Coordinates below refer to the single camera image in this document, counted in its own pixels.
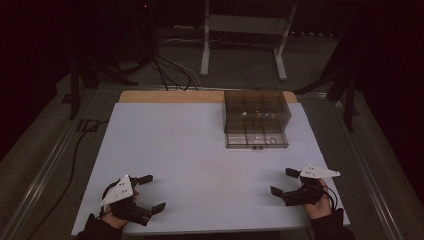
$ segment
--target gray surface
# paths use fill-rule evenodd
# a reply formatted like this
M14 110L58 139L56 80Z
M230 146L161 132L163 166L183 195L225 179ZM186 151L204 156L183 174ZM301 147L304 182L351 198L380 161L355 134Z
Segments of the gray surface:
M203 87L211 88L270 86L295 90L319 77L336 43L333 39L322 37L290 38L283 53L288 74L288 81L285 83L278 81L276 70L271 63L271 52L264 52L264 48L213 50L210 75L207 78L201 78L201 82ZM161 45L160 50L164 56L193 69L196 73L200 71L201 51L201 44L193 42L169 42ZM251 67L249 72L249 66L259 59L264 61L268 59L269 62L260 61ZM172 73L171 70L169 75L183 80L180 74ZM132 79L140 82L141 86L161 84L159 75L151 69L146 69ZM49 157L63 128L69 122L67 118L70 107L60 103L64 93L69 92L68 85L69 77L59 83L57 97L51 101L0 163L1 229L16 210L31 180L45 159ZM96 120L109 119L113 104L118 101L123 89L126 88L118 84L102 84L95 91L82 117ZM326 92L327 89L328 85L315 91ZM357 152L352 150L350 138L354 137L403 239L421 239L424 236L423 207L414 195L363 97L360 93L356 96L355 106L360 116L354 117L354 134L346 134L344 126L339 121L340 111L335 110L337 108L333 106L334 103L315 97L299 96L299 101L305 108L328 166L343 174L342 178L336 178L334 181L352 223L349 228L355 232L357 239L389 239L375 208L376 202L373 201L373 195L370 195L363 171L358 164ZM72 239L70 232L80 197L86 187L104 131L105 126L102 126L97 133L89 133L84 137L78 151L76 175L71 188L58 209L53 212L33 239ZM18 239L26 239L61 194L70 173L73 150L80 136L81 133L72 134L50 182L22 228L24 230ZM93 213L97 214L98 210L93 209ZM281 238L309 239L305 230L284 231L281 233ZM139 238L126 236L124 239Z

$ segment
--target table leg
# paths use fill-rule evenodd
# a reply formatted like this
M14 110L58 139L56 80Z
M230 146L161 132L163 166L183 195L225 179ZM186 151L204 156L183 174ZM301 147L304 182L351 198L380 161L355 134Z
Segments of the table leg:
M205 39L203 45L202 65L200 75L207 76L209 71L209 0L205 2Z
M293 4L291 6L289 16L287 17L286 24L284 26L283 33L281 34L280 45L279 45L278 48L274 49L275 64L277 66L278 78L280 79L280 81L286 81L287 80L286 69L284 68L283 58L282 58L281 55L283 54L284 46L287 42L287 38L288 38L289 33L290 33L290 28L291 28L291 24L293 22L293 17L294 17L294 14L296 12L296 8L297 8L296 4Z
M71 59L71 116L69 119L74 119L80 108L79 95L79 73L77 59Z

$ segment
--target robotic hand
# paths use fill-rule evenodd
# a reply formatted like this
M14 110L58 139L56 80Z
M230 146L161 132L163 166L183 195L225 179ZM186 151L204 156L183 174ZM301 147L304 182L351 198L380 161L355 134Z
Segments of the robotic hand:
M122 179L110 184L104 191L103 200L100 202L100 215L104 214L104 206L109 205L113 216L146 226L153 215L165 209L166 203L156 205L150 210L138 207L132 200L133 188L137 183L142 185L152 180L152 175L141 178L125 175Z
M297 206L315 204L321 199L323 194L329 196L327 191L325 191L324 187L321 185L319 179L340 176L340 173L308 165L302 171L286 168L286 175L294 178L300 178L302 186L291 192L283 192L283 190L271 186L271 194L282 198L286 203L286 206ZM332 202L333 208L335 208L333 198L331 196L329 196L329 198Z

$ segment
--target metal stand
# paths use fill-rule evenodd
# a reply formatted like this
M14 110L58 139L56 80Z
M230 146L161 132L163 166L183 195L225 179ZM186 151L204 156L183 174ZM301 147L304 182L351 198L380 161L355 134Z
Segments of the metal stand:
M346 70L335 70L328 76L321 77L319 80L293 91L295 94L305 94L327 82L334 81L330 90L327 93L327 98L330 101L339 101L346 92L346 103L344 110L344 122L349 131L353 132L352 116L353 116L353 101L355 97L355 77L353 73Z
M97 88L99 81L96 78L95 71L108 75L116 82L126 86L136 86L137 83L131 82L118 73L110 70L106 66L98 63L90 57L72 57L71 59L71 115L69 119L74 119L80 108L80 77L87 88Z
M200 69L201 76L208 76L209 73L209 31L225 32L243 32L272 34L281 33L281 42L278 48L274 49L275 63L277 65L278 77L281 81L287 80L286 69L282 59L282 53L286 44L292 20L296 12L297 5L293 4L286 19L243 17L243 16L224 16L210 14L209 0L205 4L205 37L203 45L202 65Z

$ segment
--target wrist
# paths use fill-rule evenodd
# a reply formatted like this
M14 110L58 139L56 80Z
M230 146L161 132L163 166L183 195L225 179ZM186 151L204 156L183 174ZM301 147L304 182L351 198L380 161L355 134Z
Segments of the wrist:
M106 222L111 227L116 228L116 229L121 229L128 223L126 220L122 220L120 218L113 216L113 214L111 212L100 217L100 220Z
M309 212L307 215L308 215L308 218L310 219L310 220L314 220L314 219L318 219L318 218L322 218L322 217L326 217L326 216L329 216L329 215L331 215L331 209L330 210L326 210L326 211L319 211L319 212Z

